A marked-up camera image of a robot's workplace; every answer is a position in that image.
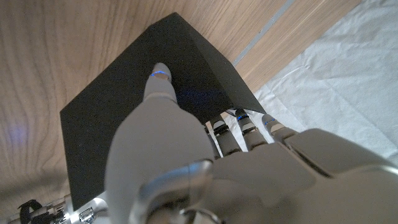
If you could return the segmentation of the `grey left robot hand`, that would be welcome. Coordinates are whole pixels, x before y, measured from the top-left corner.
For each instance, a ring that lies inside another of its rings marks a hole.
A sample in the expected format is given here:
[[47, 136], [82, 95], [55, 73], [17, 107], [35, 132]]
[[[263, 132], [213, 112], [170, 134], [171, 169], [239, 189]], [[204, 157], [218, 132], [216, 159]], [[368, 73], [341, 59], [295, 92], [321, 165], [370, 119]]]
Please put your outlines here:
[[321, 129], [269, 115], [274, 142], [215, 159], [163, 63], [117, 129], [105, 189], [112, 223], [396, 223], [397, 166]]

